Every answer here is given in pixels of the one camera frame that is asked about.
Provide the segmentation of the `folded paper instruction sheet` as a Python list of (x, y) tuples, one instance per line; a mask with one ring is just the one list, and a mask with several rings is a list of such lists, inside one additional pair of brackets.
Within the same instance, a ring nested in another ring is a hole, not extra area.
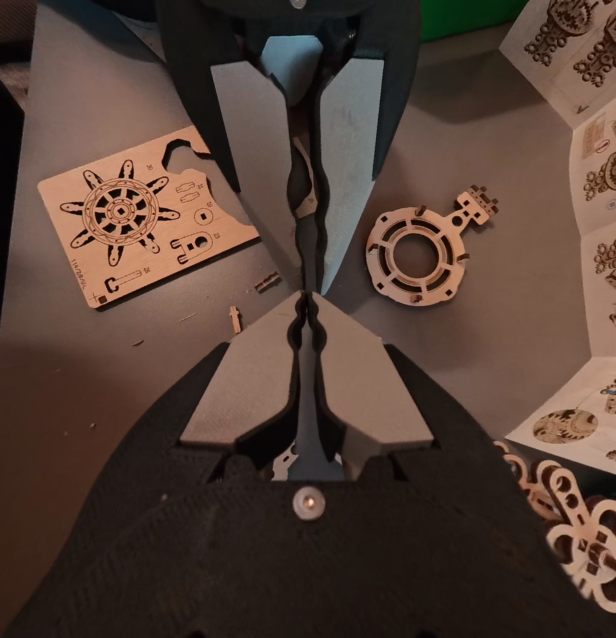
[(530, 1), (500, 49), (573, 130), (592, 355), (506, 439), (616, 475), (616, 1)]

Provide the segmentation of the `round wooden frame with handle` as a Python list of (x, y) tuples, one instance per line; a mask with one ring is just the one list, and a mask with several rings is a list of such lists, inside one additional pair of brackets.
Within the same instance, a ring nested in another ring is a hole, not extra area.
[[(453, 298), (462, 282), (469, 258), (461, 234), (471, 222), (482, 225), (497, 212), (498, 200), (486, 187), (473, 185), (457, 196), (455, 211), (447, 216), (426, 208), (402, 208), (381, 214), (367, 240), (365, 257), (374, 288), (407, 306), (426, 307)], [(398, 243), (408, 236), (432, 244), (436, 264), (430, 274), (412, 277), (395, 261)]]

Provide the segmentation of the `wooden sheet with ship wheel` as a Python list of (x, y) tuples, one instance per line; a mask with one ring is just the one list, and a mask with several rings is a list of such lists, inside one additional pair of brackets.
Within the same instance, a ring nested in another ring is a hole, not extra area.
[(209, 155), (189, 126), (38, 184), (89, 307), (259, 239), (217, 204), (202, 171), (167, 171), (177, 142)]

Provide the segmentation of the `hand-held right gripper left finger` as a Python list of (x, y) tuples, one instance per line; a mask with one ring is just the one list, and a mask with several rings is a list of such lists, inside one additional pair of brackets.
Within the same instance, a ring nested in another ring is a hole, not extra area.
[(234, 337), (180, 441), (247, 456), (262, 469), (297, 432), (306, 294), (297, 291)]

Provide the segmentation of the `green plastic bin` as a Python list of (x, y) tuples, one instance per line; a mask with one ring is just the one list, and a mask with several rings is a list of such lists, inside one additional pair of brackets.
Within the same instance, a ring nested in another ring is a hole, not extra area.
[(422, 41), (514, 21), (528, 1), (421, 1)]

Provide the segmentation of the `small wooden part with holes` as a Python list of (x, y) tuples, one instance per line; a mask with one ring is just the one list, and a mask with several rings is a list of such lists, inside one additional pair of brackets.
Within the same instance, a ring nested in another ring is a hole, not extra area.
[(287, 450), (285, 450), (274, 459), (272, 466), (272, 481), (287, 481), (289, 468), (292, 466), (297, 458), (298, 454), (296, 453), (295, 440), (292, 442), (292, 444), (290, 444)]

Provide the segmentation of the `wooden clover-shaped model assembly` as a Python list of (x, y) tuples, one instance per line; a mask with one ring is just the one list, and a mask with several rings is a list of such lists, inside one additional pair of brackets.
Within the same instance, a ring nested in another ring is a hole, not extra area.
[(616, 614), (616, 501), (584, 499), (575, 475), (556, 461), (528, 467), (506, 444), (494, 444), (545, 522), (547, 543), (572, 583), (584, 598)]

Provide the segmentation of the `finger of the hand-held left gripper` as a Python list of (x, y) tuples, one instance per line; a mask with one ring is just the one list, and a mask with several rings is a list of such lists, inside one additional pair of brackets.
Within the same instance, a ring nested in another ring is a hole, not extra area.
[(320, 96), (320, 166), (328, 191), (321, 295), (334, 281), (374, 187), (383, 67), (380, 59), (352, 58)]
[(282, 278), (304, 288), (296, 220), (288, 202), (291, 143), (286, 100), (248, 61), (210, 68), (233, 163), (239, 199)]

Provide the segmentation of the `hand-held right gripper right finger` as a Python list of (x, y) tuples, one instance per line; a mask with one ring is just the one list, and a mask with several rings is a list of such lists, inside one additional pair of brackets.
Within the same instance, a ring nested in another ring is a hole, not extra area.
[(381, 338), (317, 293), (308, 319), (318, 431), (328, 460), (339, 454), (346, 478), (356, 480), (371, 457), (430, 447), (433, 434)]

